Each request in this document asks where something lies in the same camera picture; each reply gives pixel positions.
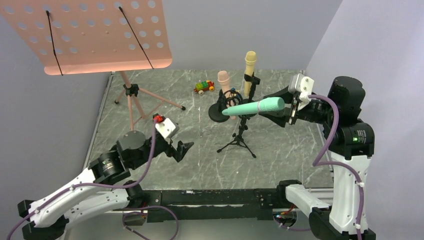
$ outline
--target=colorful toy car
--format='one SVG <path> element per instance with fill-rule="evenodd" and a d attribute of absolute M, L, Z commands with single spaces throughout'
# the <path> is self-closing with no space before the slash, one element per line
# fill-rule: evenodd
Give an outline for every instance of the colorful toy car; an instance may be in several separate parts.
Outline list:
<path fill-rule="evenodd" d="M 202 81 L 196 84 L 196 88 L 194 89 L 195 93 L 199 93 L 199 95 L 203 95 L 203 93 L 207 90 L 213 91 L 215 90 L 214 83 L 210 80 Z"/>

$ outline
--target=white wall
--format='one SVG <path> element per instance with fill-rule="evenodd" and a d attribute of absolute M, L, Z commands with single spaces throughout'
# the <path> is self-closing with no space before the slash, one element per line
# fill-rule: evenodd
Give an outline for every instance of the white wall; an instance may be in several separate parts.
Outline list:
<path fill-rule="evenodd" d="M 376 136 L 369 226 L 378 240 L 422 240 L 424 1 L 344 0 L 306 73 L 323 95 L 337 76 L 362 81 L 360 117 Z"/>
<path fill-rule="evenodd" d="M 163 0 L 171 69 L 304 70 L 342 0 Z"/>
<path fill-rule="evenodd" d="M 49 76 L 0 15 L 0 236 L 83 168 L 108 73 Z M 22 239 L 19 228 L 14 240 Z"/>

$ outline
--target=gray marble tabletop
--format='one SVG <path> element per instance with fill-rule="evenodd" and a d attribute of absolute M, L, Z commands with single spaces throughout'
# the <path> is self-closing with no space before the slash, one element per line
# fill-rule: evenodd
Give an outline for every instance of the gray marble tabletop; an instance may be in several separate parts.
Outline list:
<path fill-rule="evenodd" d="M 316 124 L 297 121 L 296 125 L 281 128 L 267 118 L 254 116 L 247 121 L 248 130 L 243 133 L 245 143 L 257 156 L 253 158 L 247 149 L 229 146 L 222 152 L 217 150 L 233 140 L 240 119 L 229 119 L 223 123 L 210 120 L 209 107 L 218 99 L 220 86 L 219 70 L 136 70 L 127 71 L 132 83 L 152 93 L 186 107 L 181 110 L 168 103 L 162 104 L 157 113 L 171 118 L 180 130 L 174 140 L 194 142 L 183 161 L 175 162 L 163 153 L 154 158 L 141 186 L 146 190 L 179 189 L 247 189 L 275 188 L 279 181 L 298 179 L 306 187 L 332 187 L 328 166 L 313 167 L 312 162 L 323 146 Z M 277 92 L 288 85 L 298 70 L 256 70 L 261 78 L 254 100 Z M 243 70 L 228 70 L 231 87 L 243 89 Z M 215 91 L 199 95 L 193 91 L 201 81 L 215 82 Z M 116 73 L 106 98 L 100 124 L 91 149 L 89 161 L 97 158 L 113 146 L 117 138 L 130 130 L 127 102 L 114 100 L 123 89 L 123 80 Z M 150 112 L 160 100 L 140 92 L 139 102 L 145 113 Z M 134 119 L 139 117 L 135 106 Z M 152 121 L 142 119 L 135 130 L 151 136 Z M 145 167 L 131 171 L 131 179 L 141 176 Z"/>

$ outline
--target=music stand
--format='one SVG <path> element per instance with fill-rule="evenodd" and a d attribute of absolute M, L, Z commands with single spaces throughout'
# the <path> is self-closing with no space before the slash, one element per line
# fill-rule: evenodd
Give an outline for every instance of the music stand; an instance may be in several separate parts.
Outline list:
<path fill-rule="evenodd" d="M 2 0 L 0 13 L 37 55 L 48 75 L 117 71 L 129 89 L 132 85 L 124 71 L 165 68 L 172 62 L 162 0 Z M 127 96 L 130 130 L 147 117 L 135 89 Z M 145 89 L 138 90 L 161 100 L 153 111 L 163 102 L 185 109 Z M 135 122 L 132 100 L 141 115 Z"/>

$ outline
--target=black microphone stand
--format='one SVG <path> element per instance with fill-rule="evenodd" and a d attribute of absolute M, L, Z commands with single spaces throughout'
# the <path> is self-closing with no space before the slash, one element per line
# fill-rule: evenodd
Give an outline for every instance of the black microphone stand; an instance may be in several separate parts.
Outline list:
<path fill-rule="evenodd" d="M 252 85 L 250 86 L 249 98 L 248 99 L 243 99 L 241 101 L 241 104 L 252 103 L 253 102 L 252 99 L 253 99 L 253 97 L 255 95 L 255 91 L 256 91 L 256 85 L 259 85 L 259 83 L 261 82 L 261 79 L 259 79 L 258 77 L 255 77 L 254 74 L 252 74 L 252 76 L 249 76 L 249 75 L 246 75 L 245 74 L 244 75 L 244 80 L 246 80 L 247 82 L 251 82 Z M 241 122 L 240 122 L 240 126 L 238 126 L 238 134 L 236 134 L 234 132 L 232 134 L 232 137 L 234 138 L 234 140 L 232 140 L 230 143 L 227 143 L 227 145 L 225 145 L 222 148 L 218 149 L 216 152 L 217 153 L 220 153 L 226 147 L 228 147 L 230 145 L 236 145 L 236 146 L 240 146 L 240 147 L 243 147 L 243 148 L 247 149 L 250 152 L 250 154 L 252 155 L 252 157 L 255 159 L 256 158 L 256 155 L 251 151 L 251 149 L 248 147 L 248 145 L 245 143 L 245 140 L 242 137 L 243 132 L 245 130 L 248 130 L 249 129 L 248 126 L 246 125 L 247 121 L 249 119 L 251 119 L 251 117 L 253 117 L 255 115 L 256 114 L 239 115 L 238 117 L 241 118 Z"/>

